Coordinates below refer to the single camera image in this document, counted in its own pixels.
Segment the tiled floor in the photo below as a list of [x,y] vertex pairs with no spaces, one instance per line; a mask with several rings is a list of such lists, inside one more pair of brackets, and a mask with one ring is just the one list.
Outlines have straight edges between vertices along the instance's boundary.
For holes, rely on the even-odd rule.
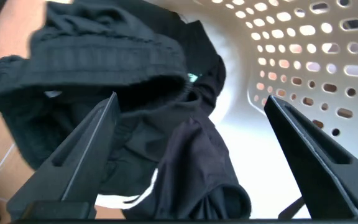
[[[0,13],[0,57],[28,57],[31,33],[42,26],[45,0],[7,0]],[[0,213],[1,223],[10,221],[6,202],[34,171],[23,161],[0,115]],[[97,218],[124,218],[120,210],[97,207]]]

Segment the dark fabric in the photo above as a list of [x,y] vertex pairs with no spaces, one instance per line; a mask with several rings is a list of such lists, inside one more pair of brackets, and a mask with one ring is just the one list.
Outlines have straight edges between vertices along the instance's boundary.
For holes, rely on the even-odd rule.
[[200,21],[186,24],[175,12],[144,0],[75,0],[114,4],[140,19],[157,34],[172,38],[182,46],[188,73],[201,75],[218,62],[218,55]]
[[[0,59],[0,111],[15,142],[37,169],[115,91],[122,115],[113,138],[120,150],[111,155],[101,192],[139,194],[165,152],[161,146],[200,102],[189,94],[183,51],[110,4],[47,6],[45,26],[30,41],[31,58]],[[50,98],[46,91],[62,94]]]
[[192,89],[201,107],[177,127],[158,165],[152,193],[123,210],[127,219],[249,218],[250,198],[239,185],[229,151],[209,120],[226,71],[221,58]]

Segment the basket hole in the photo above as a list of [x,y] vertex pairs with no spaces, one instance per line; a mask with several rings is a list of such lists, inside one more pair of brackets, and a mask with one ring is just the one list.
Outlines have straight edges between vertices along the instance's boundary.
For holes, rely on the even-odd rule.
[[233,3],[238,5],[238,6],[241,6],[242,4],[244,4],[244,0],[233,0]]
[[345,109],[345,108],[339,108],[336,111],[336,114],[338,114],[338,116],[340,116],[340,117],[347,118],[347,119],[350,119],[353,117],[353,111]]
[[266,65],[267,61],[264,58],[258,58],[259,65]]
[[321,24],[321,30],[326,34],[330,34],[333,31],[333,27],[331,24],[325,22]]
[[333,129],[333,136],[339,136],[341,134],[341,131],[338,128]]
[[293,62],[293,67],[297,70],[301,69],[302,64],[299,61],[294,61]]
[[285,90],[282,90],[282,89],[278,89],[277,91],[276,91],[276,94],[277,94],[277,96],[281,96],[281,97],[285,97]]
[[274,18],[271,16],[266,16],[266,21],[270,24],[274,24],[274,22],[275,22]]
[[322,109],[323,111],[327,111],[327,110],[328,110],[328,104],[323,103],[323,104],[321,105],[321,109]]
[[347,19],[341,22],[342,29],[346,31],[358,30],[358,19]]
[[331,74],[334,74],[336,73],[336,66],[332,63],[329,63],[327,65],[327,72],[331,73]]
[[325,83],[325,84],[323,85],[323,90],[326,91],[326,92],[328,92],[328,93],[335,93],[336,90],[337,90],[337,87],[336,87],[336,85],[334,85],[334,84]]
[[273,45],[268,44],[268,45],[266,45],[266,51],[268,53],[274,53],[274,52],[276,52],[276,48]]
[[250,29],[254,28],[254,25],[252,25],[252,23],[250,23],[250,22],[246,22],[246,25]]
[[311,54],[314,54],[317,51],[317,48],[316,48],[316,46],[314,46],[314,44],[308,44],[307,49],[308,49],[308,52]]
[[313,120],[312,122],[313,122],[313,124],[315,124],[317,127],[321,128],[321,129],[324,128],[323,122],[318,121],[318,120]]
[[342,7],[347,7],[351,4],[351,0],[337,0],[337,2]]
[[347,95],[348,97],[354,97],[354,96],[356,95],[356,90],[353,89],[353,88],[348,88],[348,89],[346,90],[346,95]]
[[314,100],[312,98],[305,97],[303,98],[302,103],[306,106],[313,106]]
[[311,72],[318,72],[321,69],[320,64],[317,62],[306,63],[306,68]]
[[284,45],[280,44],[280,45],[278,46],[278,50],[279,50],[281,53],[285,53],[285,47],[284,47]]
[[310,80],[310,81],[309,81],[309,87],[310,87],[310,88],[316,87],[316,83],[315,83],[313,80]]
[[288,34],[290,37],[296,36],[295,30],[292,29],[292,28],[288,28],[288,29],[287,29],[287,34]]
[[238,12],[236,12],[236,16],[240,19],[243,19],[246,17],[246,14],[243,11],[238,11]]
[[282,22],[286,22],[291,20],[291,15],[287,12],[279,12],[277,13],[277,19]]
[[292,84],[294,84],[294,85],[298,85],[298,86],[302,85],[302,79],[299,77],[292,77],[291,81],[292,81]]
[[350,51],[350,53],[352,54],[358,54],[358,43],[356,42],[351,42],[347,45],[347,49]]
[[273,81],[277,80],[277,74],[274,72],[269,72],[267,76],[268,76],[268,79],[270,79],[270,80],[273,80]]
[[278,0],[268,0],[272,6],[278,6]]
[[346,65],[345,73],[346,75],[358,77],[358,65]]
[[264,90],[264,89],[265,89],[265,85],[264,85],[263,83],[258,83],[258,84],[256,84],[256,88],[257,88],[258,90]]
[[273,30],[273,31],[272,31],[272,35],[273,35],[274,38],[278,38],[278,39],[284,37],[283,31],[281,31],[281,30],[279,30],[279,29]]
[[265,21],[263,21],[262,19],[254,19],[254,24],[258,27],[262,27],[265,25]]
[[314,35],[316,33],[316,29],[311,25],[301,26],[299,31],[305,36]]
[[282,75],[282,76],[280,77],[280,79],[281,79],[281,82],[284,82],[284,83],[287,82],[287,76],[286,76],[286,75]]
[[303,10],[303,9],[300,9],[300,8],[296,8],[295,10],[294,10],[294,13],[295,13],[295,15],[296,16],[298,16],[298,17],[300,17],[300,18],[303,18],[304,16],[305,16],[305,10]]
[[263,12],[263,11],[267,10],[267,5],[265,3],[262,3],[262,2],[255,4],[254,7],[259,12]]
[[338,54],[341,50],[337,43],[325,43],[321,46],[321,49],[326,54]]
[[254,39],[254,40],[260,40],[260,35],[258,33],[251,33],[251,37]]
[[269,39],[269,38],[270,38],[269,33],[267,33],[266,31],[263,31],[263,32],[262,32],[262,35],[263,35],[263,37],[264,37],[265,39]]
[[226,4],[226,7],[228,7],[229,9],[234,9],[234,6],[232,4]]
[[251,8],[246,8],[246,11],[251,15],[255,14],[255,11],[253,9],[251,9]]
[[282,67],[282,68],[289,68],[290,67],[290,62],[287,61],[287,60],[282,59],[282,60],[278,61],[278,65],[280,67]]
[[294,54],[300,54],[302,53],[302,46],[300,46],[299,44],[291,44],[290,51]]
[[317,2],[310,5],[310,10],[314,14],[322,14],[329,11],[328,4],[325,2]]
[[271,65],[271,66],[276,65],[276,61],[275,61],[274,59],[270,59],[270,65]]

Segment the white laundry basket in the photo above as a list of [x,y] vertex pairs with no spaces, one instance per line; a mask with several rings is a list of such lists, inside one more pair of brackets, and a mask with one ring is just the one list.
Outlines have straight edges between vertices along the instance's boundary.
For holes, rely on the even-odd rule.
[[264,115],[270,94],[358,158],[358,0],[149,1],[201,20],[226,64],[211,119],[250,194],[252,218],[277,218],[300,196]]

